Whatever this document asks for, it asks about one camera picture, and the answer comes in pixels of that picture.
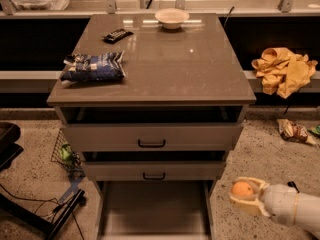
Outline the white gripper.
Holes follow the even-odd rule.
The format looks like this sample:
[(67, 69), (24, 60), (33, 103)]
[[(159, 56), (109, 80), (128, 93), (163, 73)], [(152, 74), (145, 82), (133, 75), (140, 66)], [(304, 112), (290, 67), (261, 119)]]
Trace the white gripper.
[(281, 184), (269, 186), (269, 183), (264, 180), (253, 177), (239, 177), (233, 181), (233, 184), (239, 181), (249, 183), (254, 193), (259, 193), (262, 189), (266, 189), (260, 197), (262, 202), (256, 196), (247, 198), (230, 194), (230, 202), (236, 208), (253, 216), (266, 216), (268, 213), (270, 219), (277, 224), (294, 225), (294, 204), (297, 196), (295, 188)]

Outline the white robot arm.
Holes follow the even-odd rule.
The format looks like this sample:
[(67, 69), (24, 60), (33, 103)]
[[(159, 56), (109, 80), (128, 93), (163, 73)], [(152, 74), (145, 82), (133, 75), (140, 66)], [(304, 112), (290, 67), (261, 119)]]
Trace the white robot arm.
[(254, 177), (238, 177), (232, 182), (229, 200), (253, 216), (297, 226), (320, 238), (320, 198), (300, 192), (293, 181), (270, 184)]

